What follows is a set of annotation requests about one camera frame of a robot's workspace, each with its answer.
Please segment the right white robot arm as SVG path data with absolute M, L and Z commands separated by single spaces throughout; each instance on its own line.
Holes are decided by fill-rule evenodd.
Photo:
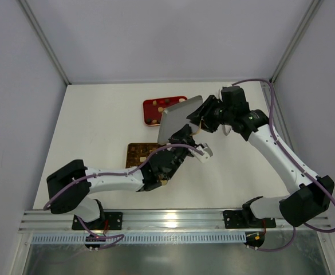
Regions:
M 187 119 L 207 132 L 215 132 L 220 125 L 231 126 L 265 157 L 289 192 L 286 197 L 250 200 L 248 204 L 253 216 L 283 218 L 298 227 L 325 212 L 334 190 L 332 178 L 320 177 L 301 161 L 270 126 L 266 114 L 250 109 L 241 87 L 224 87 L 221 96 L 221 99 L 209 96 L 188 114 Z

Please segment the metal tongs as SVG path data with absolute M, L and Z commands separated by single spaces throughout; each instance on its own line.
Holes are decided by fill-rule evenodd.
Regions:
M 222 100 L 221 91 L 218 91 L 218 99 Z M 224 136 L 228 136 L 232 131 L 232 126 L 230 126 L 230 125 L 223 125 L 222 124 L 221 127 L 222 127 L 222 132 L 223 132 Z

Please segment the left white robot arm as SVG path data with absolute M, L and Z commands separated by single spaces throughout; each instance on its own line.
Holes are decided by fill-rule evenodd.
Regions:
M 203 145 L 193 138 L 186 124 L 173 134 L 166 145 L 151 152 L 139 166 L 123 170 L 87 167 L 76 159 L 47 179 L 49 200 L 44 210 L 52 214 L 72 213 L 90 223 L 103 218 L 103 207 L 90 194 L 106 191 L 149 192 L 166 184 L 177 172 L 185 158 L 204 157 Z

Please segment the silver tin lid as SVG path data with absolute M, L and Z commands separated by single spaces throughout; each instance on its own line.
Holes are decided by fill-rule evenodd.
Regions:
M 203 103 L 202 96 L 198 95 L 166 108 L 162 112 L 157 143 L 164 145 L 168 139 L 186 124 L 191 127 L 192 132 L 196 132 L 199 126 L 190 123 L 187 116 L 196 111 Z

